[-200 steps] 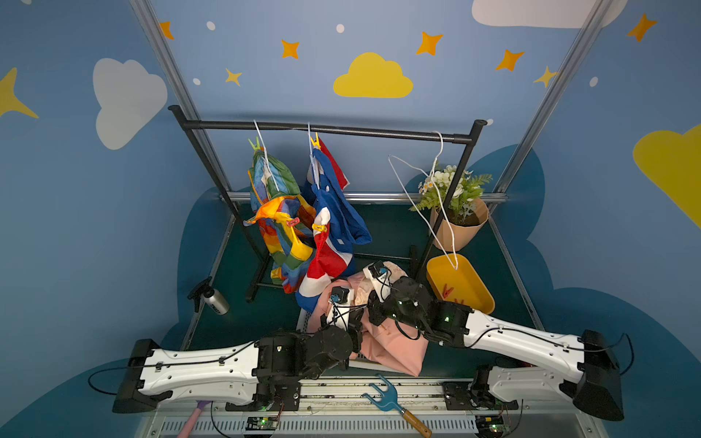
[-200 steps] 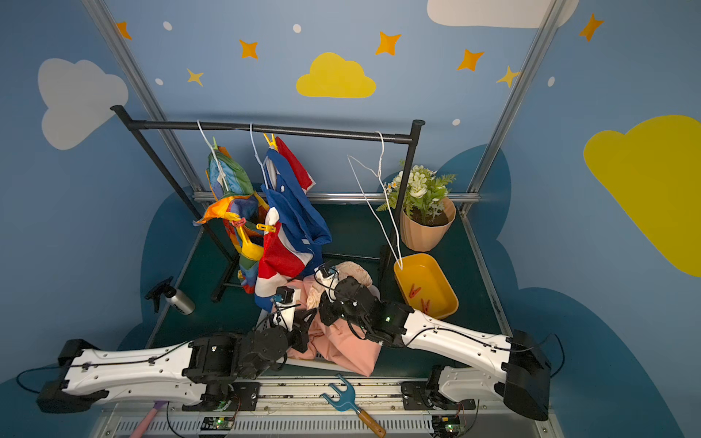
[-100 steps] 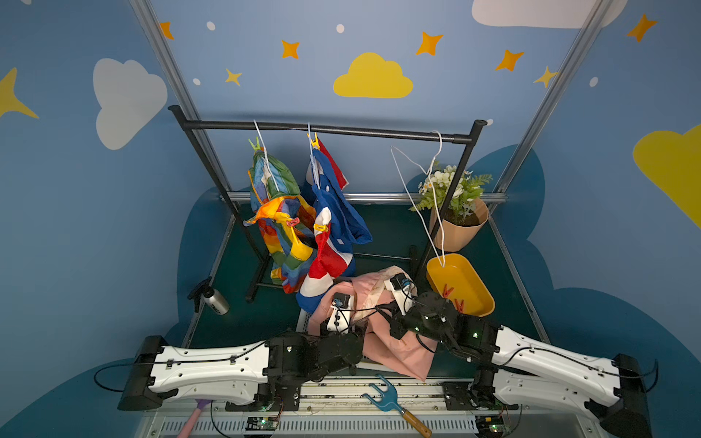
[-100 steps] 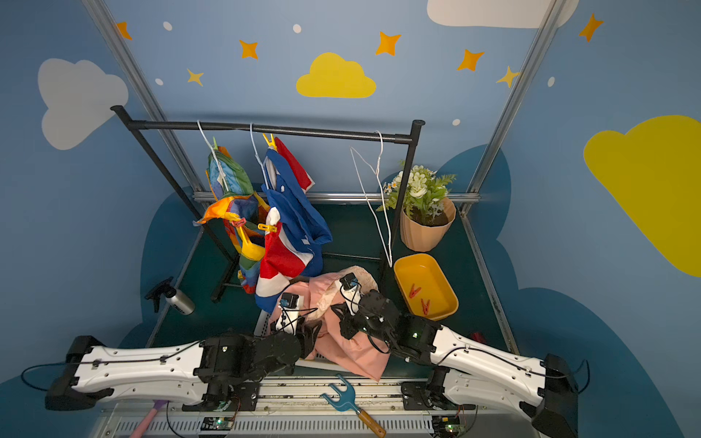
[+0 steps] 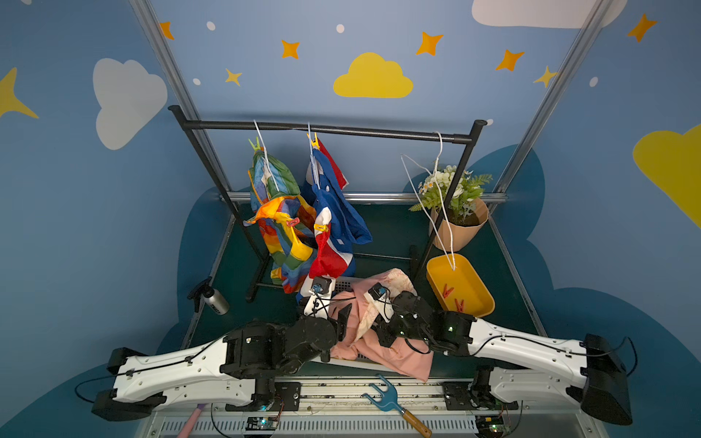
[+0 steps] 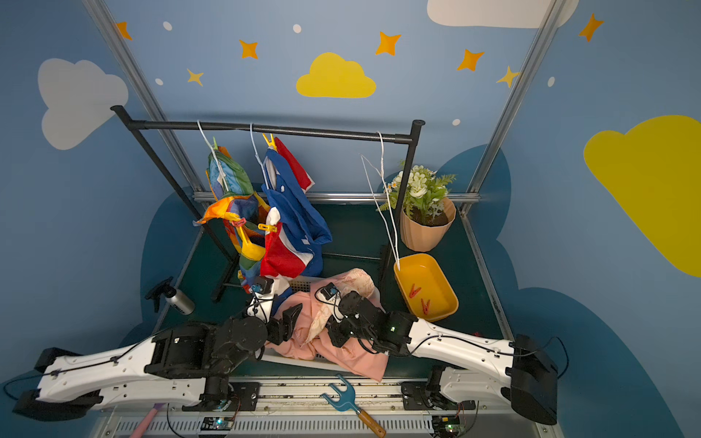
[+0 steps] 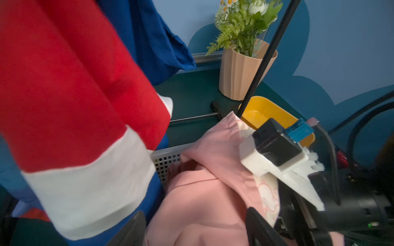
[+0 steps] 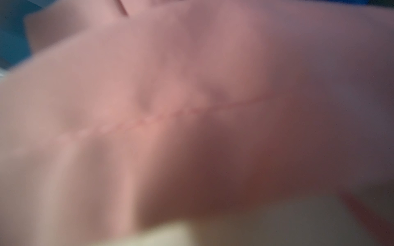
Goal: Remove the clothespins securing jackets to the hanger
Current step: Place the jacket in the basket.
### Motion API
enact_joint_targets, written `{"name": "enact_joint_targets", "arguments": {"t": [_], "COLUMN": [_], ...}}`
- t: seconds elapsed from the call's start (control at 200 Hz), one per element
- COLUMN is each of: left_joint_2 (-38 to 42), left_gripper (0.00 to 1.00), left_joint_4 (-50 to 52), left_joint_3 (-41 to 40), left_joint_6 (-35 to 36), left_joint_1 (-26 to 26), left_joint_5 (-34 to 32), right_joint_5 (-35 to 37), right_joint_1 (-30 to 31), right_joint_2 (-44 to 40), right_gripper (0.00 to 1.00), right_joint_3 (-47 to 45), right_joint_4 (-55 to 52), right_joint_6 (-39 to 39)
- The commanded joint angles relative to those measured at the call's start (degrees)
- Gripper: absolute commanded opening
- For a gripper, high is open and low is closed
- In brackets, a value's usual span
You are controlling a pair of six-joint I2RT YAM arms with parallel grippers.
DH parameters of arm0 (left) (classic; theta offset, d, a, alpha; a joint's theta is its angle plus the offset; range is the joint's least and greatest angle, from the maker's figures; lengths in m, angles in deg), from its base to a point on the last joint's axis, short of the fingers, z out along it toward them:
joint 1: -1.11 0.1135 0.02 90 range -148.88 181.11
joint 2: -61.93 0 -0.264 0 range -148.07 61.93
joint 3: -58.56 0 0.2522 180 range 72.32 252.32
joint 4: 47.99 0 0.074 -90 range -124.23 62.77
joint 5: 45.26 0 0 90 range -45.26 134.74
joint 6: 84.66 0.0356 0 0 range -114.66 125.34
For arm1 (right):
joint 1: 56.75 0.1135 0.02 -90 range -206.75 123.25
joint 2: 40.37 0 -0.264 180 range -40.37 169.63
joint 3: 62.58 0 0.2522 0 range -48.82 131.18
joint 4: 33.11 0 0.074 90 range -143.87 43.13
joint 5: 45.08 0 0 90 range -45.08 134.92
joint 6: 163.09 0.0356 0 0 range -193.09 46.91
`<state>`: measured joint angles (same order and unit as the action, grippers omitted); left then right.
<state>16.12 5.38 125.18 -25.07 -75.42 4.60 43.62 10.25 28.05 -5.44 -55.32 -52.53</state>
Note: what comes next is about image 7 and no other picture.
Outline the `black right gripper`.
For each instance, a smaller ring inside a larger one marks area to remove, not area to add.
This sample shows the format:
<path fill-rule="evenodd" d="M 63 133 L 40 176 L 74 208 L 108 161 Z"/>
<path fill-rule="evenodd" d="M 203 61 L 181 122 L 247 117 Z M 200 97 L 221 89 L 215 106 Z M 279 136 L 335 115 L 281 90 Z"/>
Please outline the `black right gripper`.
<path fill-rule="evenodd" d="M 325 209 L 336 205 L 329 178 L 331 173 L 315 173 L 308 176 Z M 326 225 L 327 212 L 318 209 L 285 183 L 279 181 L 281 211 L 277 230 L 294 239 L 300 246 L 332 246 L 333 239 Z M 245 219 L 250 246 L 287 246 L 279 233 L 253 207 L 247 209 Z"/>

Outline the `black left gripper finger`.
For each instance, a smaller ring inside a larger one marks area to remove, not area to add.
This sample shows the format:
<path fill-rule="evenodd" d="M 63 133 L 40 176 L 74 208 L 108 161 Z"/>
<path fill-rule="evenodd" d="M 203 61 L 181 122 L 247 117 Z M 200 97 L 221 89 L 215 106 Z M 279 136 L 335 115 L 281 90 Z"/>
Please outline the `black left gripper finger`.
<path fill-rule="evenodd" d="M 145 214 L 142 211 L 138 211 L 106 246 L 144 246 L 145 231 Z"/>

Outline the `blue red white jacket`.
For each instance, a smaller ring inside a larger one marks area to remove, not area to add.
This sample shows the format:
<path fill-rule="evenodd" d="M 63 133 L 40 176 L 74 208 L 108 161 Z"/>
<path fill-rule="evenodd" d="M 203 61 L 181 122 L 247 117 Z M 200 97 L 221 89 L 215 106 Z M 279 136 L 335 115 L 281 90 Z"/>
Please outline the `blue red white jacket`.
<path fill-rule="evenodd" d="M 98 1 L 1 1 L 1 186 L 70 246 L 107 246 L 161 192 L 173 102 Z"/>

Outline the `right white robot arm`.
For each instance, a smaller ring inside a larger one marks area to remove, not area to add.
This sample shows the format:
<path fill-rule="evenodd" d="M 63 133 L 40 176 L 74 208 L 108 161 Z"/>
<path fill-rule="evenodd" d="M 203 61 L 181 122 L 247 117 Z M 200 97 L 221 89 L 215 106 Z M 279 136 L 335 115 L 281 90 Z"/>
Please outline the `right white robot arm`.
<path fill-rule="evenodd" d="M 335 232 L 349 246 L 391 246 L 394 243 L 394 139 L 390 137 L 367 169 L 355 160 L 356 139 L 380 114 L 392 111 L 394 94 L 389 92 L 364 106 L 330 131 L 315 126 L 318 144 L 327 148 L 330 170 L 311 176 L 312 185 L 325 205 L 323 212 L 280 184 L 284 206 L 276 230 L 299 246 L 332 246 Z M 331 135 L 353 120 L 358 123 L 348 138 L 347 167 L 340 169 L 338 151 Z"/>

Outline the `pink kids jacket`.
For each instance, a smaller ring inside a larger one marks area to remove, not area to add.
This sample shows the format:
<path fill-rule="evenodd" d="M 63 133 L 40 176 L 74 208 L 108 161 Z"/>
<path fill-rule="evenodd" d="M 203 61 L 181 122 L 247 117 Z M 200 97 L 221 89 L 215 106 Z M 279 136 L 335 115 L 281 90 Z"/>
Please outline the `pink kids jacket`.
<path fill-rule="evenodd" d="M 145 233 L 147 246 L 249 246 L 245 219 L 255 208 L 275 229 L 279 179 L 257 177 L 239 146 L 256 131 L 228 114 L 168 168 L 167 191 Z"/>

